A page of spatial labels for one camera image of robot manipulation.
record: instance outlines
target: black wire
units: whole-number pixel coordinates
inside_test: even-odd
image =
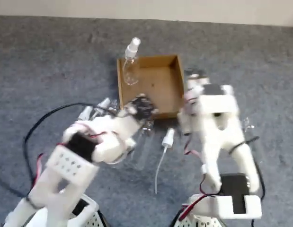
[[[94,108],[97,108],[97,109],[101,109],[101,110],[104,110],[106,111],[107,113],[110,113],[112,115],[114,115],[115,117],[117,116],[113,111],[110,111],[108,109],[105,109],[105,108],[102,108],[100,106],[97,106],[97,105],[94,105],[94,104],[90,104],[90,103],[72,103],[72,104],[67,104],[67,105],[63,105],[63,106],[60,106],[58,108],[55,108],[53,109],[52,111],[46,113],[45,115],[43,115],[38,121],[37,123],[35,123],[33,125],[33,127],[28,131],[27,135],[24,137],[23,139],[23,143],[22,143],[22,148],[23,148],[23,157],[25,159],[25,163],[26,163],[26,167],[27,167],[27,170],[28,170],[28,174],[29,174],[29,178],[30,178],[30,181],[31,181],[31,189],[33,188],[34,186],[34,174],[33,174],[33,168],[31,167],[31,164],[29,162],[29,158],[28,158],[28,148],[27,148],[27,143],[28,143],[28,140],[29,138],[31,137],[31,135],[33,134],[33,132],[36,130],[36,128],[46,119],[48,118],[49,116],[51,116],[52,114],[54,114],[55,112],[58,112],[62,109],[65,109],[65,108],[68,108],[68,107],[71,107],[71,106],[75,106],[75,105],[80,105],[80,106],[92,106]]]
[[[59,110],[62,110],[62,109],[65,109],[65,108],[68,108],[68,107],[71,107],[71,106],[75,106],[75,105],[80,105],[80,106],[92,106],[94,108],[97,108],[97,109],[101,109],[101,110],[104,110],[106,111],[107,113],[109,114],[112,114],[113,116],[115,117],[127,117],[128,114],[124,115],[124,116],[117,116],[116,113],[114,113],[113,111],[111,110],[108,110],[108,109],[105,109],[103,107],[100,107],[100,106],[97,106],[97,105],[94,105],[94,104],[90,104],[90,103],[73,103],[73,104],[68,104],[68,105],[63,105],[63,106],[60,106],[56,109],[53,109],[52,111],[46,113],[45,115],[43,115],[38,121],[37,123],[35,123],[33,125],[33,127],[28,131],[28,133],[26,134],[26,136],[24,137],[23,139],[23,143],[22,143],[22,148],[23,148],[23,157],[25,159],[25,164],[26,164],[26,167],[27,167],[27,170],[28,170],[28,174],[29,174],[29,178],[30,178],[30,182],[31,182],[31,189],[33,188],[33,185],[34,185],[34,174],[33,174],[33,169],[30,165],[30,162],[29,162],[29,158],[28,158],[28,147],[27,147],[27,143],[28,143],[28,140],[30,139],[31,135],[33,134],[33,132],[36,130],[36,128],[46,119],[48,118],[49,116],[51,116],[53,113],[59,111]],[[5,188],[6,190],[8,190],[9,192],[11,192],[12,194],[18,196],[18,197],[27,197],[27,195],[23,194],[22,192],[18,191],[17,189],[14,189],[12,188],[8,183],[4,182],[1,178],[0,178],[0,186]]]
[[[234,146],[232,149],[230,149],[230,151],[228,152],[230,155],[234,152],[234,150],[236,148],[238,148],[239,146],[243,145],[243,144],[250,144],[251,142],[255,141],[259,139],[259,136],[255,136],[253,138],[251,138],[250,140],[247,140],[247,141],[244,141],[242,143],[239,143],[237,144],[236,146]],[[259,175],[259,179],[260,179],[260,183],[261,183],[261,187],[262,187],[262,195],[260,197],[260,200],[261,200],[261,203],[263,202],[264,198],[265,198],[265,195],[266,195],[266,189],[265,189],[265,183],[264,183],[264,179],[263,179],[263,175],[262,175],[262,172],[261,172],[261,169],[259,167],[259,164],[257,163],[255,157],[253,157],[254,159],[254,164],[255,164],[255,167],[256,167],[256,170],[257,170],[257,173]],[[251,227],[254,227],[254,223],[255,223],[255,220],[252,219],[251,220]]]
[[[265,183],[264,183],[262,172],[261,172],[260,167],[259,167],[259,165],[258,165],[258,163],[257,163],[257,161],[255,159],[254,159],[254,163],[255,163],[256,170],[257,170],[257,173],[259,175],[260,182],[261,182],[262,195],[260,197],[260,200],[261,200],[261,203],[262,203],[264,198],[265,198],[265,195],[266,195],[266,188],[265,188]],[[255,223],[255,220],[252,219],[251,220],[251,227],[254,227],[254,223]]]
[[[232,149],[230,149],[230,151],[228,152],[228,154],[231,155],[235,151],[235,149],[237,149],[239,146],[241,146],[243,144],[250,144],[251,142],[253,142],[253,141],[255,141],[255,140],[259,139],[259,138],[260,138],[259,136],[255,136],[255,137],[251,138],[250,140],[243,141],[243,142],[237,144]]]
[[[18,197],[25,197],[25,194],[18,191],[17,189],[12,188],[8,183],[4,182],[1,178],[0,178],[0,186]]]
[[[183,211],[184,211],[183,208],[181,208],[181,209],[178,211],[178,213],[176,214],[176,216],[174,217],[174,219],[171,221],[169,227],[174,227],[174,226],[175,226],[176,222],[178,221],[178,218],[179,218],[180,214],[181,214]]]

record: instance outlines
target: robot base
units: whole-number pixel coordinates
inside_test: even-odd
[[[225,227],[225,225],[216,218],[191,216],[183,221],[177,221],[173,227]]]
[[[87,206],[78,214],[71,214],[67,227],[109,227],[107,221],[99,211],[98,204],[87,195],[81,197]],[[40,209],[26,225],[26,227],[47,227],[47,208]]]

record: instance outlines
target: open cardboard box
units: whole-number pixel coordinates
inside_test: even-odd
[[[123,60],[117,60],[120,107],[123,109],[138,94],[146,94],[159,113],[154,119],[174,118],[181,108],[184,94],[183,73],[177,55],[140,57],[139,82],[127,85],[123,80]]]

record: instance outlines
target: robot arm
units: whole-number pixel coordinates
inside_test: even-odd
[[[260,198],[251,195],[259,188],[259,177],[251,150],[244,143],[232,87],[210,84],[208,79],[194,75],[189,78],[187,87],[186,105],[178,114],[178,121],[184,134],[199,132],[203,144],[203,174],[216,193],[214,197],[205,197],[198,202],[191,214],[221,219],[260,218]],[[217,159],[221,149],[232,150],[230,155],[241,174],[219,173]],[[189,204],[201,196],[193,195]]]
[[[46,169],[26,198],[9,213],[4,227],[24,226],[39,210],[47,208],[46,222],[29,227],[70,227],[70,214],[97,174],[98,162],[111,164],[125,157],[134,133],[155,108],[145,96],[130,102],[117,117],[98,117],[93,121],[77,121],[63,134]],[[58,191],[58,184],[66,180],[68,185]]]

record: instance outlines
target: spray nozzle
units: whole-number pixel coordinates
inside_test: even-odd
[[[140,43],[141,43],[141,40],[139,38],[137,37],[133,38],[131,43],[127,46],[125,50],[125,56],[133,58],[137,54]]]

